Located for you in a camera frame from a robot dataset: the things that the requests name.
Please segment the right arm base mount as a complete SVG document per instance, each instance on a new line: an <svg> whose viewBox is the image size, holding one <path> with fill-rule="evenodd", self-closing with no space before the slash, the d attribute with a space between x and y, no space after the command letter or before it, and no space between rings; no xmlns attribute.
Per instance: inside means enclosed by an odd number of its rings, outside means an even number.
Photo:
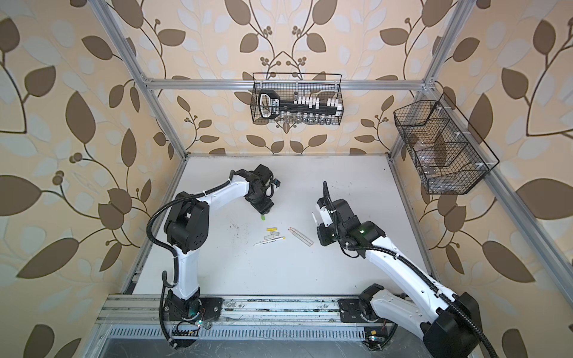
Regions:
<svg viewBox="0 0 573 358"><path fill-rule="evenodd" d="M383 299L365 301L359 298L341 298L338 300L340 321L342 323L372 323L381 325L384 320L395 323L397 306Z"/></svg>

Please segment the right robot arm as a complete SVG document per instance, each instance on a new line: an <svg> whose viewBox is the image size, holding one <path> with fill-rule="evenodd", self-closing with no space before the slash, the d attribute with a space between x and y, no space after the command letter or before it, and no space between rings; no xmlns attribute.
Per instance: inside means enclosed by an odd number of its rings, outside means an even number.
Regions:
<svg viewBox="0 0 573 358"><path fill-rule="evenodd" d="M322 246L337 244L347 257L373 263L402 289L404 297L380 284L361 292L361 319L388 319L418 337L433 357L467 357L479 345L498 354L482 329L480 307L467 292L458 295L418 267L374 222L361 222L344 199L333 200L323 186L317 201Z"/></svg>

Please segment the white pen with black print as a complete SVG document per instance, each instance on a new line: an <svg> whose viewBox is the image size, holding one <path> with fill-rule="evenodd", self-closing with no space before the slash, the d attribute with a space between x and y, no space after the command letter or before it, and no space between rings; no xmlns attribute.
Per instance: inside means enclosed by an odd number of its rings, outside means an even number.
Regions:
<svg viewBox="0 0 573 358"><path fill-rule="evenodd" d="M286 237L275 237L275 238L272 238L269 240L263 240L259 243L255 243L255 244L253 244L253 246L255 246L255 247L256 246L264 246L264 245L271 244L271 243L277 243L277 242L280 242L283 240L286 240Z"/></svg>

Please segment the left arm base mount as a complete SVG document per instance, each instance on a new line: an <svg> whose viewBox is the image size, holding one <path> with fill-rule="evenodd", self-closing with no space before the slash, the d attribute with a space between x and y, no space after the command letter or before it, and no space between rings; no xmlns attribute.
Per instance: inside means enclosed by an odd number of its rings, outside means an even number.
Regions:
<svg viewBox="0 0 573 358"><path fill-rule="evenodd" d="M175 321L210 321L217 320L222 313L223 298L199 297L180 299L170 295L164 302L164 313L168 320Z"/></svg>

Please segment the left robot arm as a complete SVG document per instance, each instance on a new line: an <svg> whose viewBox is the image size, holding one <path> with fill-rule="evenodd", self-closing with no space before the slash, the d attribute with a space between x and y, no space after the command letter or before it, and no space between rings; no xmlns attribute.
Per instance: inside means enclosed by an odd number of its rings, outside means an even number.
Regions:
<svg viewBox="0 0 573 358"><path fill-rule="evenodd" d="M158 308L161 332L172 348L191 346L201 328L222 312L222 298L203 298L198 283L198 258L209 234L210 212L244 198L264 216L280 185L264 165L231 171L228 180L215 188L197 194L179 192L149 219L148 240L173 259L173 273L162 273Z"/></svg>

